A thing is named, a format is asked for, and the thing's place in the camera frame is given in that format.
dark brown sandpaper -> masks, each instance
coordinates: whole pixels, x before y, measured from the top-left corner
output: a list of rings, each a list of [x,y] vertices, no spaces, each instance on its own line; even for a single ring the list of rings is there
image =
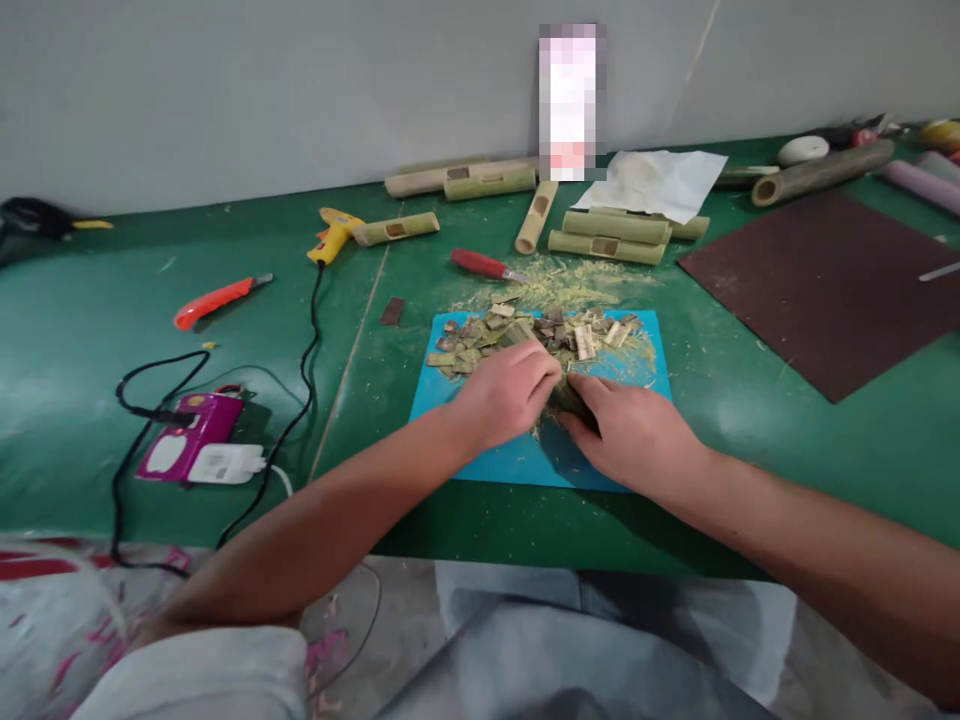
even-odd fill
[[[960,260],[839,193],[797,200],[680,260],[831,402],[960,327]]]
[[[380,324],[398,325],[400,323],[400,313],[403,312],[403,306],[406,304],[407,301],[403,298],[390,298],[390,302],[383,310],[383,315],[380,316]]]

small metal blade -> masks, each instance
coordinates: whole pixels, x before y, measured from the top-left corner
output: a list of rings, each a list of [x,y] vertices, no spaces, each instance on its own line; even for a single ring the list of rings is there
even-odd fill
[[[960,270],[960,262],[953,263],[952,265],[947,265],[946,267],[942,267],[939,270],[934,270],[933,272],[929,272],[926,275],[921,275],[920,282],[927,282],[928,280],[936,280],[938,277],[949,275],[954,270]]]
[[[272,281],[273,281],[273,273],[267,273],[266,275],[261,275],[260,277],[253,279],[253,284],[250,286],[250,289],[253,290],[255,288],[260,287],[261,285],[266,285],[268,282],[272,282]]]
[[[521,275],[516,270],[504,270],[503,277],[505,280],[513,280],[518,283],[530,282],[530,278],[526,275]]]

charger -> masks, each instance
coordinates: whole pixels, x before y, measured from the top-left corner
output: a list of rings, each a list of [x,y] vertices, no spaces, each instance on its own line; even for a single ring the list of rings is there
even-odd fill
[[[242,485],[263,470],[266,464],[263,445],[210,443],[201,448],[187,481]]]

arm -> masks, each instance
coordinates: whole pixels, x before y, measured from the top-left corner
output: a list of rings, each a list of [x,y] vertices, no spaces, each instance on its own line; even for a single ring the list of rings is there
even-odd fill
[[[347,460],[213,556],[137,646],[220,626],[292,625],[404,515],[480,453],[528,431],[560,366],[536,341],[480,363],[449,404]]]
[[[598,470],[755,562],[941,707],[960,707],[960,552],[710,450],[650,390],[571,382],[602,439],[563,422]]]

green workbench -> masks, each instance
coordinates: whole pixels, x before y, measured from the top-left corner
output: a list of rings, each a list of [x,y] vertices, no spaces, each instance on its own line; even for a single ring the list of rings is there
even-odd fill
[[[782,139],[702,149],[731,164],[767,163]],[[899,152],[907,157],[910,149]],[[586,184],[561,187],[544,233],[557,228]],[[865,178],[846,192],[960,247],[955,218]],[[298,361],[310,340],[314,269],[305,253],[329,205],[368,221],[434,211],[439,234],[361,249],[327,270],[319,303],[323,340],[312,375],[317,403],[279,461],[302,487],[403,425],[431,318],[485,302],[491,281],[451,267],[453,247],[523,270],[513,241],[530,194],[448,204],[400,202],[365,185],[210,207],[111,218],[115,229],[36,245],[0,269],[0,532],[106,537],[109,481],[141,421],[117,405],[128,370],[216,342],[194,390],[240,383],[252,393],[237,442],[270,446],[301,407]],[[619,307],[659,313],[675,402],[708,444],[747,462],[893,518],[960,548],[960,336],[927,347],[838,405],[686,275],[675,261],[759,215],[746,192],[713,193],[697,243],[671,244],[658,268],[625,267]],[[564,256],[568,267],[591,263]],[[173,326],[187,301],[244,277],[276,280],[221,311],[200,333]],[[399,327],[378,319],[406,299]],[[128,388],[152,406],[188,365],[157,369]],[[212,545],[248,505],[241,487],[123,483],[125,540]],[[271,481],[261,512],[281,502]],[[377,552],[573,568],[756,576],[734,553],[643,498],[532,486],[447,483],[397,526]]]

